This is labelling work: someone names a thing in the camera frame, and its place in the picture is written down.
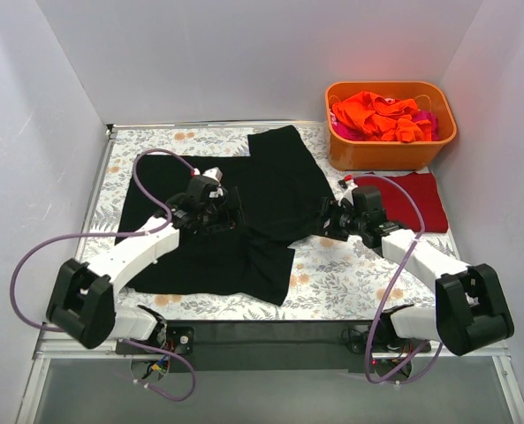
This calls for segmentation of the black t shirt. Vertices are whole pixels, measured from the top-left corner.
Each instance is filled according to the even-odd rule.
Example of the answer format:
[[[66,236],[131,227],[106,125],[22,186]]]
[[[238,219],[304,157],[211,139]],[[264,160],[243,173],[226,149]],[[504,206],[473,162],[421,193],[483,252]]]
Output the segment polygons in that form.
[[[231,198],[210,208],[216,221],[184,230],[178,248],[142,270],[128,288],[146,294],[244,293],[275,306],[285,301],[295,252],[313,234],[322,200],[333,192],[298,130],[251,134],[242,157],[189,156],[217,167]]]

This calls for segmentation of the orange t shirt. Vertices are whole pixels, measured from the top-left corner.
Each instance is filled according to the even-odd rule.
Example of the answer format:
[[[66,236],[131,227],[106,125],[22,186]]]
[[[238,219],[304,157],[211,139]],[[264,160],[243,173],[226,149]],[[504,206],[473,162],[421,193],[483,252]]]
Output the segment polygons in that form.
[[[396,99],[379,94],[360,91],[343,101],[335,101],[330,111],[339,122],[363,133],[367,138],[384,136],[385,142],[413,143],[424,142],[421,129],[415,129],[408,142],[396,141],[396,131],[405,131],[404,126],[413,126],[412,118],[421,109],[413,98]]]

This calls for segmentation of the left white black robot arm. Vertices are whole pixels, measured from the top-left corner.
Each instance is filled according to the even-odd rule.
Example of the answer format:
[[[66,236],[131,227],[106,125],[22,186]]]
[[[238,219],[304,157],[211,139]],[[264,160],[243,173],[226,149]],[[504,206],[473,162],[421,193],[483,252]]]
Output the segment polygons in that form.
[[[145,268],[189,239],[232,231],[244,223],[237,188],[218,177],[194,176],[187,189],[160,204],[132,235],[85,262],[62,264],[49,299],[49,322],[88,349],[109,338],[135,340],[145,352],[160,352],[167,321],[148,307],[122,307],[118,294]]]

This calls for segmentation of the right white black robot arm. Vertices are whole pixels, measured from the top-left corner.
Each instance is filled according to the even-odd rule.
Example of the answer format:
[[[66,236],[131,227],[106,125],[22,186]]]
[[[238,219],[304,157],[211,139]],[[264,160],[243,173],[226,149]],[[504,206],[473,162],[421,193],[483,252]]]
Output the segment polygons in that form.
[[[339,241],[360,237],[365,247],[398,264],[399,271],[409,272],[434,293],[431,308],[378,308],[369,341],[379,339],[394,352],[410,339],[435,341],[462,356],[513,336],[513,318],[496,270],[443,254],[421,242],[419,234],[390,221],[373,186],[354,186],[339,201],[323,199],[317,233]]]

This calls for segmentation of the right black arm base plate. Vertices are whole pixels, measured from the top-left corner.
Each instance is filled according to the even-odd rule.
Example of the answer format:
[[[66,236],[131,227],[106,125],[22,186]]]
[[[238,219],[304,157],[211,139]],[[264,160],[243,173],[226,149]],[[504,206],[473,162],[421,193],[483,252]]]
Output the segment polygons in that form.
[[[369,330],[369,326],[351,325],[342,330],[340,337],[350,352],[363,354],[368,341]],[[398,338],[388,335],[385,330],[378,329],[372,342],[372,352],[403,355],[411,353],[421,343],[422,341],[416,338]]]

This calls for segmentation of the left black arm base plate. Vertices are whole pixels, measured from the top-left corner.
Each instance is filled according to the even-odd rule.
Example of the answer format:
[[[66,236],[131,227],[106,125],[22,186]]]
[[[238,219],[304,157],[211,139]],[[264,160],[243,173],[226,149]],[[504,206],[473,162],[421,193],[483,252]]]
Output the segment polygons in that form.
[[[187,355],[193,352],[194,333],[194,328],[190,326],[168,326],[165,329],[156,331],[148,340],[140,341],[140,343],[169,350],[178,355]],[[125,343],[117,343],[115,353],[120,355],[156,354],[155,351],[148,348],[143,349]]]

